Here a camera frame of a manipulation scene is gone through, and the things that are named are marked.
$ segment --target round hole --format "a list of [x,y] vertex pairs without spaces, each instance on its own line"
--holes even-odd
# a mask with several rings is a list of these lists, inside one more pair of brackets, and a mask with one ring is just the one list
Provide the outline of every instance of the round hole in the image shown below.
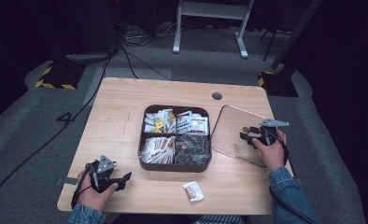
[[222,95],[221,95],[221,93],[219,93],[219,92],[214,92],[213,94],[211,94],[211,96],[213,97],[213,99],[215,99],[215,100],[220,100],[220,99],[222,99]]

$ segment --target brown tray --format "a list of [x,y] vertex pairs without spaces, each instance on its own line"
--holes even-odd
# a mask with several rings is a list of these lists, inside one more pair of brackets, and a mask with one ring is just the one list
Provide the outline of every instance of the brown tray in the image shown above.
[[146,144],[146,139],[151,138],[151,137],[159,137],[159,136],[166,136],[166,137],[170,137],[170,136],[175,136],[175,137],[181,137],[183,134],[178,134],[178,133],[145,133],[144,132],[144,128],[145,128],[145,122],[144,122],[144,118],[146,117],[146,113],[157,113],[159,110],[161,109],[173,109],[173,113],[175,115],[180,114],[182,112],[191,110],[192,113],[197,113],[197,114],[201,114],[203,117],[209,117],[207,114],[207,111],[205,111],[204,109],[200,108],[200,107],[191,107],[191,106],[177,106],[177,105],[150,105],[149,107],[146,108],[145,112],[144,112],[144,117],[143,117],[143,125],[141,128],[141,134],[140,134],[140,141],[139,141],[139,147],[138,147],[138,151],[137,151],[137,155],[139,158],[139,162],[141,167],[143,167],[146,170],[150,170],[150,171],[171,171],[171,172],[189,172],[189,173],[199,173],[199,172],[203,172],[207,169],[208,164],[211,161],[212,158],[212,150],[211,150],[211,137],[210,137],[210,124],[209,122],[207,123],[207,135],[204,135],[207,138],[208,141],[208,153],[210,155],[210,158],[208,159],[208,161],[205,164],[202,165],[185,165],[185,164],[178,164],[178,163],[173,163],[173,164],[158,164],[158,163],[147,163],[144,162],[140,159],[141,156],[141,152],[143,151],[143,148]]

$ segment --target white metal stand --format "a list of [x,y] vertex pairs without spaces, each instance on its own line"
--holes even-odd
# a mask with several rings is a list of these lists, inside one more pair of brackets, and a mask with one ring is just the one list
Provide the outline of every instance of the white metal stand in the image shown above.
[[199,16],[199,17],[211,17],[211,18],[222,18],[241,20],[240,31],[234,33],[237,45],[240,49],[242,58],[248,57],[245,44],[243,43],[243,33],[245,32],[246,25],[248,24],[248,16],[250,15],[251,6],[253,0],[248,1],[247,6],[231,6],[222,4],[212,3],[198,3],[198,2],[187,2],[179,0],[177,8],[177,29],[175,35],[175,43],[173,45],[173,52],[180,52],[180,40],[181,40],[181,16]]

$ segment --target hand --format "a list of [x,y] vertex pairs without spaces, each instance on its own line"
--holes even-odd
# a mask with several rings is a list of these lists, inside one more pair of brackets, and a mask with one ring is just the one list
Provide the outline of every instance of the hand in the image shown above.
[[[82,178],[82,175],[84,174],[84,172],[85,171],[82,171],[78,175],[78,181]],[[103,210],[105,209],[107,200],[109,199],[109,197],[111,197],[111,195],[117,189],[118,183],[112,184],[102,193],[98,193],[92,187],[86,189],[87,187],[91,185],[92,185],[91,175],[87,173],[78,191],[78,193],[80,193],[85,189],[81,194],[79,194],[78,204],[82,204],[84,206],[95,209],[99,212],[103,212]]]
[[[286,135],[282,131],[277,130],[277,136],[279,136],[286,145]],[[276,140],[271,146],[264,145],[256,138],[251,139],[251,141],[254,146],[260,150],[263,162],[265,162],[265,165],[270,171],[284,166],[284,150],[279,141]]]

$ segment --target sleeve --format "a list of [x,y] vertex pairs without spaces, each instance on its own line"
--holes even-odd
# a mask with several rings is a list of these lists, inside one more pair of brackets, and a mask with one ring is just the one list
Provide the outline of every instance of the sleeve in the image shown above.
[[67,224],[85,224],[85,223],[92,223],[92,224],[106,223],[106,214],[94,210],[92,208],[89,208],[87,206],[77,204],[74,207]]
[[[269,174],[271,182],[271,190],[277,198],[297,210],[301,214],[319,223],[318,216],[306,199],[303,189],[295,181],[286,167],[278,168]],[[293,214],[287,208],[284,208],[275,200],[272,202],[272,212],[274,214],[274,221],[278,223],[308,223]]]

